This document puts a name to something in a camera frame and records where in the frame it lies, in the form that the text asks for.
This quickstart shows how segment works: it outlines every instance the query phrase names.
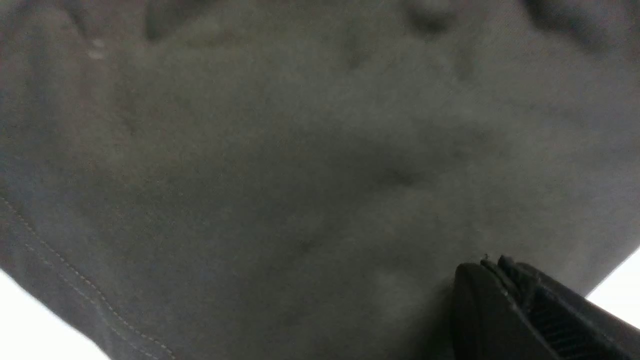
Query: white background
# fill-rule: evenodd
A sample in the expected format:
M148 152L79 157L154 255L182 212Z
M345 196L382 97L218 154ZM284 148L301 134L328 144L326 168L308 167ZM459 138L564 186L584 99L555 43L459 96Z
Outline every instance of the white background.
M589 296L589 300L640 328L640 250ZM108 360L0 272L0 343L7 360Z

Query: gray fabric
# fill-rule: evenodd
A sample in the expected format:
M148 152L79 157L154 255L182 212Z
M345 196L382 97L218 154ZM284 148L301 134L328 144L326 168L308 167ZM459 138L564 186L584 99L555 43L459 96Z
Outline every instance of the gray fabric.
M638 246L632 0L0 12L0 266L113 359L448 359L458 263Z

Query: stitching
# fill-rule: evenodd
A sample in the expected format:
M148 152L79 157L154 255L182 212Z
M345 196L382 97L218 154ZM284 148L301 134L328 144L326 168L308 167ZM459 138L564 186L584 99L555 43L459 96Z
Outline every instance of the stitching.
M141 336L144 339L147 339L149 341L153 341L155 344L159 345L162 350L164 352L166 352L169 357L172 360L176 360L176 357L174 356L173 352L163 343L161 343L160 341L157 341L156 339L147 336L145 334L143 334L142 332L136 330L132 325L130 325L126 320L124 320L122 318L122 316L120 316L120 314L118 314L113 307L111 306L111 304L109 304L109 302L107 301L107 299L105 298L104 294L91 282L89 281L85 276L81 275L71 264L69 264L67 262L67 260L65 260L65 258L63 258L60 253L58 253L57 251L55 251L54 249L51 248L51 246L49 246L49 244L44 241L43 239L41 239L41 237L33 230L33 228L27 223L27 221L15 210L15 208L8 202L7 199L5 199L2 195L0 195L0 199L2 199L2 201L4 202L5 205L7 205L9 207L9 210L11 210L11 212L20 220L20 222L22 222L22 224L27 228L27 230L33 234L33 236L36 237L36 239L38 239L38 241L44 245L44 247L46 247L49 251L51 251L53 254L55 254L58 259L67 267L69 268L74 274L76 274L80 279L82 279L87 285L89 285L92 289L94 289L97 293L99 298L102 300L102 302L104 303L104 305L106 305L106 307L109 309L109 311L114 314L124 325L126 325L126 327L128 329L130 329L131 331L135 332L137 335ZM36 257L42 261L43 263L45 263L46 265L49 265L53 270L55 270L54 265L46 260L44 257L42 257L42 255L40 255L40 253L35 250L33 247L29 246L28 244L24 244L27 249L31 252L33 252ZM93 304L95 307L99 307L100 304L96 303L95 300L91 299L89 296L85 295L83 292L81 292L79 289L77 289L66 277L64 277L64 275L60 274L59 272L56 272L56 275L58 275L58 277L60 277L65 283L67 283L71 288L73 288L78 294L80 294L80 296L84 297L87 301L89 301L91 304ZM118 335L121 339L123 339L126 343L128 343L132 348L134 348L135 350L141 352L142 354L145 354L148 357L151 357L154 360L159 360L158 357L154 356L153 354L149 354L148 352L136 347L135 345L133 345L129 340L127 340L126 338L124 338L108 321L106 318L104 318L104 316L102 314L100 314L98 312L98 315L100 316L100 318L104 321L104 323L116 334Z

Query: gray pants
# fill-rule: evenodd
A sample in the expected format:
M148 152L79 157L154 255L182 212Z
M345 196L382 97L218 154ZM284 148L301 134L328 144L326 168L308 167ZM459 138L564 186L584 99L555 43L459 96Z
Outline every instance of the gray pants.
M458 263L639 245L634 0L4 0L0 266L116 360L432 359Z

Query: black plastic object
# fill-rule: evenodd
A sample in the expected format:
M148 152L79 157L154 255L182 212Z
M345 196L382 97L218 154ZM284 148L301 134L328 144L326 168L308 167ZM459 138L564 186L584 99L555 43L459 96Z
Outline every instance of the black plastic object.
M640 360L640 331L534 267L501 257L456 270L457 360Z

